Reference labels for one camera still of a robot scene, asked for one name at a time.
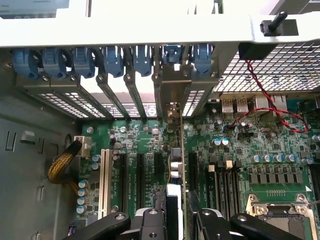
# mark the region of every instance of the screw hole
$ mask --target screw hole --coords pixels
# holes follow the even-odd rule
[[[152,233],[149,234],[149,237],[150,238],[156,238],[157,234],[155,232],[152,232]]]

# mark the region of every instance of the green circuit board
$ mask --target green circuit board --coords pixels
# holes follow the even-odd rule
[[[296,101],[288,102],[288,108],[291,111],[298,111]],[[306,196],[308,202],[315,201],[314,186],[311,180],[309,166],[302,162],[302,158],[312,158],[314,153],[319,153],[320,148],[312,141],[312,136],[320,132],[317,114],[305,115],[305,119],[311,125],[311,131],[308,134],[299,134],[288,131],[287,128],[278,127],[273,119],[269,121],[261,121],[259,116],[247,117],[244,121],[252,123],[253,127],[250,132],[254,136],[238,139],[237,134],[242,131],[237,127],[235,130],[223,133],[222,127],[214,127],[217,119],[223,119],[221,126],[230,124],[234,117],[233,115],[204,115],[196,119],[185,120],[183,123],[184,129],[184,147],[185,161],[187,165],[188,179],[188,153],[197,154],[197,193],[203,208],[218,209],[218,202],[227,201],[227,199],[215,199],[216,182],[208,181],[206,171],[209,167],[210,156],[214,155],[218,159],[227,159],[231,161],[240,161],[242,167],[239,169],[238,176],[238,204],[239,211],[245,212],[248,203],[248,197],[255,194],[261,203],[294,203],[297,194]],[[303,124],[297,122],[297,119],[286,117],[286,120],[295,128],[302,128]],[[87,128],[93,127],[92,134],[87,133]],[[167,125],[159,120],[132,120],[124,121],[117,120],[107,123],[90,123],[83,126],[82,132],[86,137],[90,137],[92,141],[91,154],[100,154],[101,149],[111,148],[110,146],[110,131],[114,131],[117,141],[122,143],[121,153],[126,153],[128,157],[128,196],[127,196],[127,213],[133,217],[137,209],[137,154],[144,154],[144,183],[145,196],[143,207],[153,207],[154,192],[163,189],[168,181],[168,151],[163,150],[163,146],[175,147],[177,145],[177,137],[175,133],[167,133]],[[276,137],[268,139],[266,133],[261,132],[261,128],[271,128],[276,133]],[[158,130],[158,134],[153,134],[150,129]],[[216,146],[213,143],[214,139],[226,139],[226,145]],[[154,174],[154,154],[160,153],[163,156],[165,165],[164,174],[157,176]],[[276,155],[294,155],[294,161],[289,163],[283,161],[281,163],[253,163],[253,156],[276,156]],[[96,214],[98,211],[97,197],[99,196],[99,188],[97,183],[91,182],[91,159],[82,158],[80,161],[80,179],[87,179],[90,182],[88,203],[90,206],[85,214],[78,215],[78,219],[87,219],[89,215]],[[111,205],[119,206],[119,191],[120,177],[118,163],[115,161],[112,170],[112,189],[111,189]],[[285,179],[269,180],[265,179],[254,180],[251,175],[285,175]],[[226,189],[224,186],[218,186],[223,191],[233,192]],[[316,231],[319,232],[318,214],[314,206],[312,208],[316,218]],[[304,220],[305,239],[311,238],[310,222]]]

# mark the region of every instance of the white metal frame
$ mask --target white metal frame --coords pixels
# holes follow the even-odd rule
[[[299,36],[265,37],[263,20],[272,15],[176,15],[157,18],[150,15],[72,17],[66,19],[1,20],[0,48],[48,46],[106,46],[166,43],[253,42],[297,43],[320,40],[320,31],[310,27],[320,22],[320,12],[289,15],[295,19]]]

